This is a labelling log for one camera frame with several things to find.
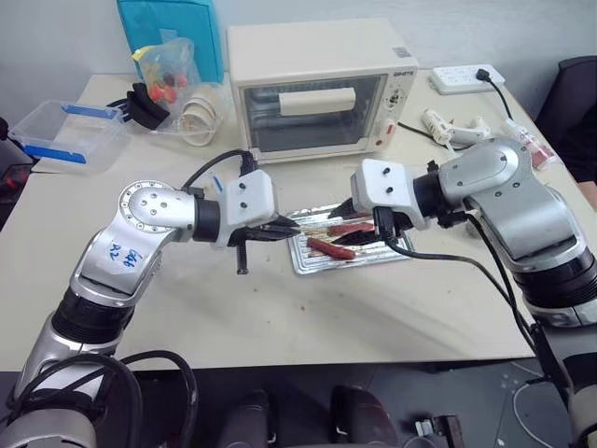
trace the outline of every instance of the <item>toaster oven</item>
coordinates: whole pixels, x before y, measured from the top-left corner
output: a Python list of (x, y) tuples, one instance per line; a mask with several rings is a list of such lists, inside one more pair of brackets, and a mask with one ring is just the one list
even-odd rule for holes
[(231, 26), (245, 148), (293, 161), (387, 148), (417, 61), (385, 19)]

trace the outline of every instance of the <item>oven window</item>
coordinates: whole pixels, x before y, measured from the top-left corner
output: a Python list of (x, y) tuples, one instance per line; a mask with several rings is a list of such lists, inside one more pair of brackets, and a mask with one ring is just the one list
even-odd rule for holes
[[(343, 77), (248, 88), (244, 100), (251, 147), (262, 152), (350, 145), (366, 137), (386, 75)], [(354, 90), (354, 106), (337, 112), (282, 115), (280, 93)]]

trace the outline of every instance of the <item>white glue gun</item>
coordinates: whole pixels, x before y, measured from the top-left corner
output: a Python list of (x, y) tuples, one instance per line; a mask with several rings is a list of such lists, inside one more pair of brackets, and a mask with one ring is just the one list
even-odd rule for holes
[(483, 118), (476, 117), (469, 128), (459, 128), (443, 119), (438, 112), (426, 109), (423, 123), (438, 145), (462, 145), (469, 147), (488, 138), (492, 132)]

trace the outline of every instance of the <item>wall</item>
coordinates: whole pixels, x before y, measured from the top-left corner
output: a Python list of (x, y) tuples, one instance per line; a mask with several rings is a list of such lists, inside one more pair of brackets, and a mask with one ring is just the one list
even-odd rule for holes
[[(214, 0), (242, 23), (388, 17), (423, 67), (492, 63), (534, 116), (557, 62), (597, 53), (597, 0)], [(133, 71), (116, 0), (0, 0), (0, 116)]]

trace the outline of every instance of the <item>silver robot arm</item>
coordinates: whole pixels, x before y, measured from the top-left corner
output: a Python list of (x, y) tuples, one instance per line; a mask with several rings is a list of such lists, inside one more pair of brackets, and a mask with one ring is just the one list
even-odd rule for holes
[(597, 262), (554, 189), (533, 175), (531, 155), (513, 140), (474, 145), (414, 178), (397, 163), (365, 160), (352, 199), (333, 212), (391, 211), (393, 234), (463, 222), (477, 209), (500, 259), (535, 319), (532, 337), (545, 374), (561, 391), (578, 446), (597, 446)]
[[(193, 239), (216, 249), (235, 246), (237, 273), (247, 273), (245, 241), (277, 241), (298, 232), (294, 221), (278, 217), (271, 179), (261, 170), (230, 181), (218, 201), (203, 199), (200, 190), (189, 191), (148, 180), (134, 182), (121, 192), (116, 216), (91, 239), (62, 302), (46, 320), (13, 399), (57, 361), (82, 353), (114, 355), (134, 306), (160, 268), (161, 250), (168, 243)], [(97, 369), (92, 365), (68, 367), (36, 390), (62, 389)], [(98, 377), (76, 391), (95, 399), (103, 379)], [(27, 413), (0, 435), (2, 448), (34, 441), (53, 441), (42, 443), (51, 447), (63, 443), (95, 446), (89, 420), (76, 410)]]

